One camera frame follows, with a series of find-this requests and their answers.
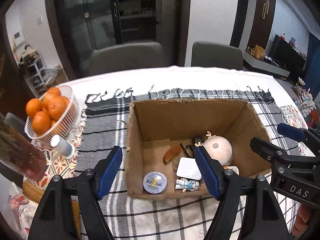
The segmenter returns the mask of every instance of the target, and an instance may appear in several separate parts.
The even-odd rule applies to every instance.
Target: white plastic basket
[[[46,145],[50,145],[51,138],[55,134],[65,138],[73,129],[73,126],[78,118],[79,107],[72,88],[67,85],[61,85],[58,86],[58,88],[60,89],[61,96],[67,97],[70,103],[56,124],[43,135],[38,136],[32,128],[32,118],[28,116],[26,125],[24,127],[24,131],[30,139],[39,140]],[[45,95],[46,93],[44,93],[39,99],[42,100]]]

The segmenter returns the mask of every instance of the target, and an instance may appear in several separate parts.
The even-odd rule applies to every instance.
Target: cardboard box on tv stand
[[[239,168],[241,176],[254,177],[270,171],[270,163],[250,148],[250,140],[257,136],[269,141],[259,117],[250,103],[236,99],[156,99],[135,101],[130,105],[125,181],[128,195],[141,199],[187,198],[207,195],[204,183],[196,191],[175,189],[178,179],[174,168],[181,152],[166,165],[163,156],[172,146],[191,143],[196,135],[225,137],[231,144],[231,165]],[[159,171],[167,178],[161,194],[149,194],[143,188],[144,176]]]

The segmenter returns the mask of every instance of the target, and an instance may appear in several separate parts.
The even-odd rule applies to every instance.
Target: blue curtain
[[[303,78],[306,85],[304,89],[310,88],[313,99],[320,92],[320,40],[309,33],[308,55],[306,60],[306,76]]]

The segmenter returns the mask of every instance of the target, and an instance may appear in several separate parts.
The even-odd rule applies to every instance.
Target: white charger
[[[201,180],[202,175],[193,158],[181,157],[177,169],[177,176],[186,179]]]

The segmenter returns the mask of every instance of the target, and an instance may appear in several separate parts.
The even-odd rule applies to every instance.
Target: white flower
[[[298,80],[299,80],[299,83],[302,85],[302,86],[304,86],[306,83],[299,77],[298,78]]]

